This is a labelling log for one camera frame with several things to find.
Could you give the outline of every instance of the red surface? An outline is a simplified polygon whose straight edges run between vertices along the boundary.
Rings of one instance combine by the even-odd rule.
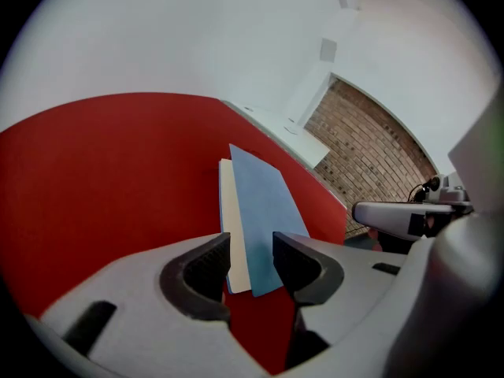
[[[219,232],[218,161],[229,143],[282,172],[313,238],[343,243],[345,209],[221,102],[90,98],[0,134],[0,262],[20,309],[39,316],[114,259]],[[238,341],[269,372],[282,371],[294,312],[286,291],[226,303]]]

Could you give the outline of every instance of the blue paper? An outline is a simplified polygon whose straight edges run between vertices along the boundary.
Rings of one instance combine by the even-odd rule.
[[[280,171],[230,147],[250,285],[258,297],[283,285],[273,265],[273,232],[309,235]]]

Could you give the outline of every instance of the black slot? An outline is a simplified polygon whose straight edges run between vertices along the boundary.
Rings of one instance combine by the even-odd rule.
[[[392,274],[394,276],[397,276],[399,270],[401,270],[399,266],[389,265],[388,263],[376,263],[372,266],[372,268],[375,270],[380,270],[381,272]]]
[[[408,225],[408,234],[422,236],[424,234],[425,216],[424,214],[411,213]]]
[[[87,356],[116,309],[114,304],[107,301],[93,302],[65,333],[63,340]]]

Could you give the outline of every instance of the brick wall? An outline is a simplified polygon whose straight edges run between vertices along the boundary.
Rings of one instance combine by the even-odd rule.
[[[404,202],[436,174],[408,132],[343,81],[332,85],[305,128],[330,148],[315,171],[346,200],[346,237],[365,231],[351,217],[356,201]]]

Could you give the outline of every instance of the black cable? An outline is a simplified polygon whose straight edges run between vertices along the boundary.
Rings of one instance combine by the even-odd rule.
[[[410,201],[410,198],[411,198],[411,194],[413,193],[413,191],[415,189],[417,189],[417,187],[419,186],[424,186],[422,183],[419,183],[416,187],[414,187],[411,191],[409,191],[409,195],[408,195],[408,202]]]

